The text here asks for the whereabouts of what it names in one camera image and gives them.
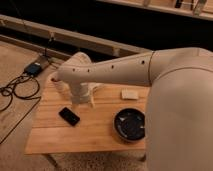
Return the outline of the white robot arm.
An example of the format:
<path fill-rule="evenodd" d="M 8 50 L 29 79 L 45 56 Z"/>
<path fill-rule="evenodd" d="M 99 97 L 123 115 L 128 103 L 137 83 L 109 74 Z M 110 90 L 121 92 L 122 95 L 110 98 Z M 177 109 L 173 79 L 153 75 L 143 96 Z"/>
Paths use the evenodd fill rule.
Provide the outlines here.
<path fill-rule="evenodd" d="M 91 82 L 149 87 L 148 171 L 213 171 L 213 52 L 177 48 L 97 63 L 78 52 L 57 75 L 74 102 L 86 99 Z"/>

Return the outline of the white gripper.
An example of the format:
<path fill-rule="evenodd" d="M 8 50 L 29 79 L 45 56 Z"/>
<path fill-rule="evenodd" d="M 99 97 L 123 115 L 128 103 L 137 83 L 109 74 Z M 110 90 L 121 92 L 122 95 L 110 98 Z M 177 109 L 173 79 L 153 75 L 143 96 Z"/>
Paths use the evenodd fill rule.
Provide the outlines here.
<path fill-rule="evenodd" d="M 70 84 L 71 101 L 74 104 L 87 103 L 90 100 L 90 106 L 95 107 L 93 99 L 90 99 L 90 90 L 88 83 Z"/>

